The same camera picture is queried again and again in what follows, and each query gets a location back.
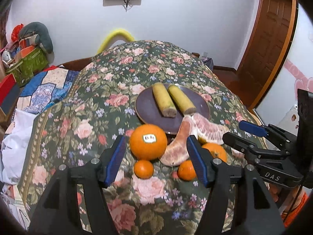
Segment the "medium orange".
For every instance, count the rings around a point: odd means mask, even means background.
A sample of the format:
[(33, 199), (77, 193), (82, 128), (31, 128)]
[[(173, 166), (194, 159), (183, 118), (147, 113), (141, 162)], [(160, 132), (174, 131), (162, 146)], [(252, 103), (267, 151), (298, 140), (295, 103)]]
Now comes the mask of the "medium orange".
[(205, 143), (202, 148), (209, 150), (213, 158), (219, 158), (225, 163), (228, 162), (227, 152), (222, 146), (216, 143)]

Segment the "small mandarin orange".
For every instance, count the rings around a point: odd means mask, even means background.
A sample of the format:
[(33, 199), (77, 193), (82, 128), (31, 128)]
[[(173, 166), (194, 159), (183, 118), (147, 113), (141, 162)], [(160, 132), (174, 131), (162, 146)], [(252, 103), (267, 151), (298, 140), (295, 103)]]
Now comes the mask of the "small mandarin orange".
[(196, 178), (196, 171), (191, 160), (182, 162), (177, 171), (178, 177), (184, 181), (192, 181)]
[(153, 173), (154, 168), (150, 161), (139, 160), (134, 164), (134, 174), (140, 179), (149, 179)]

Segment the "wide peeled pomelo piece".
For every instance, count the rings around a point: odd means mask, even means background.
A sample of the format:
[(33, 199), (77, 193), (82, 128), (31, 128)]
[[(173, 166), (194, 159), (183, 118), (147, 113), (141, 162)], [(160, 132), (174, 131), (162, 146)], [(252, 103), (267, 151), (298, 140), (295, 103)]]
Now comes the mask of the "wide peeled pomelo piece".
[(194, 113), (192, 119), (196, 124), (198, 140), (201, 143), (224, 144), (223, 135), (229, 132), (226, 126), (210, 122), (199, 113)]

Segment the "narrow peeled pomelo segment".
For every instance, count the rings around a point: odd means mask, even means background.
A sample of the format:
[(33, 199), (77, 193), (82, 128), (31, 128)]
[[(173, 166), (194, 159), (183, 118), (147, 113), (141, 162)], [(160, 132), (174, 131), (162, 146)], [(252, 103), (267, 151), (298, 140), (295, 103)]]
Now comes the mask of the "narrow peeled pomelo segment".
[(187, 138), (193, 135), (197, 138), (197, 126), (192, 116), (186, 115), (181, 122), (175, 139), (167, 146), (160, 161), (169, 167), (179, 166), (189, 158), (187, 151)]

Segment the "large orange with sticker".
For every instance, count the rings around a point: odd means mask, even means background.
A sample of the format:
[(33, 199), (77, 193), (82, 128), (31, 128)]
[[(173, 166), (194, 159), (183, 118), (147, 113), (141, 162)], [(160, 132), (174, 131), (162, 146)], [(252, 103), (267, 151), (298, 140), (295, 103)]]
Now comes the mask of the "large orange with sticker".
[(155, 160), (167, 148), (167, 136), (158, 126), (145, 124), (137, 127), (130, 136), (130, 150), (138, 160)]

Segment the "yellow sugarcane piece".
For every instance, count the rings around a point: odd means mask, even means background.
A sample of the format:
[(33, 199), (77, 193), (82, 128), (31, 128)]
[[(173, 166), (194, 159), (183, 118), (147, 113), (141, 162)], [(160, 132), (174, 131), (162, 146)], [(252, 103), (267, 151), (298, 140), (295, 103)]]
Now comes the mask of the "yellow sugarcane piece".
[(176, 117), (177, 110), (166, 87), (160, 82), (155, 83), (152, 85), (152, 92), (162, 116), (168, 118)]
[(196, 112), (195, 105), (179, 87), (170, 85), (168, 92), (183, 115), (192, 115)]

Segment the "floral green bedspread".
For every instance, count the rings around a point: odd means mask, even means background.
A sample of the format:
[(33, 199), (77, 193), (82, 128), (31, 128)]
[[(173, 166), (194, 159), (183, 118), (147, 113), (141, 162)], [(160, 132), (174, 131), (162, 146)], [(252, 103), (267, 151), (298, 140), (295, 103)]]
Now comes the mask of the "floral green bedspread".
[[(137, 96), (154, 83), (177, 84), (196, 92), (218, 125), (214, 139), (232, 132), (259, 147), (265, 141), (240, 130), (254, 122), (238, 96), (199, 59), (184, 49), (155, 40), (123, 43), (94, 56), (80, 71), (68, 95), (35, 120), (18, 189), (28, 216), (61, 164), (82, 166), (130, 137), (142, 122), (135, 112)], [(154, 161), (144, 181), (133, 172), (136, 162), (126, 150), (115, 182), (104, 190), (120, 234), (193, 234), (206, 205), (208, 190), (198, 180), (186, 182), (176, 168)]]

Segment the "white sheet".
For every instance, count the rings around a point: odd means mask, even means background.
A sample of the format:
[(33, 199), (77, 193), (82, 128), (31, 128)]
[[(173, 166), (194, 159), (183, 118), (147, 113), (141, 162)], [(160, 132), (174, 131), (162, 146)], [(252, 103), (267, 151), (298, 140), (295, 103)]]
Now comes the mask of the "white sheet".
[(1, 145), (1, 182), (16, 185), (21, 178), (36, 115), (16, 110)]

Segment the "purple round plate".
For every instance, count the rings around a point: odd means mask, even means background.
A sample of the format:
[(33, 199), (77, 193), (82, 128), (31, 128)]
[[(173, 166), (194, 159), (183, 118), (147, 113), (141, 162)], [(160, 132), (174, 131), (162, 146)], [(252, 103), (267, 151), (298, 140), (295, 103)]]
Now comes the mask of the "purple round plate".
[[(156, 87), (157, 97), (155, 97), (153, 90), (155, 87), (150, 86), (143, 90), (135, 100), (135, 111), (139, 119), (145, 124), (153, 124), (165, 131), (170, 135), (176, 135), (184, 113), (180, 111), (174, 101), (169, 95), (167, 88), (168, 84), (164, 84), (164, 87)], [(207, 102), (196, 91), (177, 86), (181, 92), (186, 95), (192, 104), (196, 108), (196, 112), (204, 116), (210, 117), (210, 108)]]

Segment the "blue patchwork quilt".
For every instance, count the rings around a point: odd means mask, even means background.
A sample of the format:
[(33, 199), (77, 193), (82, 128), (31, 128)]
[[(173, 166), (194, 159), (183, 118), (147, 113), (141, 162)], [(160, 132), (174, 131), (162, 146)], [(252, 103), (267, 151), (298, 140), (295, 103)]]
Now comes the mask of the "blue patchwork quilt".
[(40, 72), (23, 88), (16, 108), (31, 114), (40, 114), (63, 100), (79, 72), (55, 67)]

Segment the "brown wooden door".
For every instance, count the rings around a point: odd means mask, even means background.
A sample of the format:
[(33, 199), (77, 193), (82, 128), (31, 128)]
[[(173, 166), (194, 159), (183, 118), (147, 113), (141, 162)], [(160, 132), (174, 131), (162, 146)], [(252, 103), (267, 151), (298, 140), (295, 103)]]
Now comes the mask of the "brown wooden door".
[(259, 0), (252, 33), (237, 69), (250, 110), (266, 96), (290, 49), (298, 15), (297, 0)]

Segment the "red flat box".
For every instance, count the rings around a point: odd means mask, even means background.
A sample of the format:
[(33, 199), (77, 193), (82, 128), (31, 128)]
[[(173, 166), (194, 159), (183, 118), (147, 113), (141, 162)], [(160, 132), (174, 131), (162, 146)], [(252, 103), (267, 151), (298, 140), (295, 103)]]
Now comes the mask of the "red flat box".
[(3, 103), (6, 96), (12, 90), (14, 86), (17, 85), (16, 79), (13, 73), (8, 74), (5, 78), (2, 79), (0, 83), (0, 105)]

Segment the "orange box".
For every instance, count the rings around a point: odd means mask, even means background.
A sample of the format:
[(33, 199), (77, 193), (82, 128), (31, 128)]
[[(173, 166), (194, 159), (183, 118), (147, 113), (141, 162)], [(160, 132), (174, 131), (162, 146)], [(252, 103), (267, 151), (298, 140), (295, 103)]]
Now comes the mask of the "orange box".
[(15, 56), (15, 61), (18, 62), (21, 59), (25, 58), (28, 54), (30, 54), (35, 49), (35, 46), (29, 46), (24, 49), (21, 49)]

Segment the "yellow fuzzy headboard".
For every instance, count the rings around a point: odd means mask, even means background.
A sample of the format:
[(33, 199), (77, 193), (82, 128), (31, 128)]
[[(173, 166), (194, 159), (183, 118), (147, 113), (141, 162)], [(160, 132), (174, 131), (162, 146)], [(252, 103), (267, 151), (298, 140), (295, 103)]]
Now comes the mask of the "yellow fuzzy headboard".
[(113, 30), (112, 32), (110, 32), (110, 34), (108, 34), (108, 36), (105, 37), (104, 41), (102, 41), (96, 54), (100, 54), (118, 40), (122, 40), (124, 42), (133, 42), (135, 41), (135, 38), (125, 29), (120, 28)]

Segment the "red fabric flower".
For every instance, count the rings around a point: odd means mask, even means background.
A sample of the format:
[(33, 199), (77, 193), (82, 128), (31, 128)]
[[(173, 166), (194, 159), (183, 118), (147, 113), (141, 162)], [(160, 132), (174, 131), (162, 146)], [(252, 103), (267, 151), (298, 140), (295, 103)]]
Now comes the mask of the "red fabric flower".
[(19, 39), (19, 33), (21, 31), (21, 29), (24, 27), (23, 24), (19, 24), (17, 26), (14, 27), (14, 29), (12, 30), (12, 33), (11, 33), (11, 40), (14, 42), (14, 41), (17, 41)]

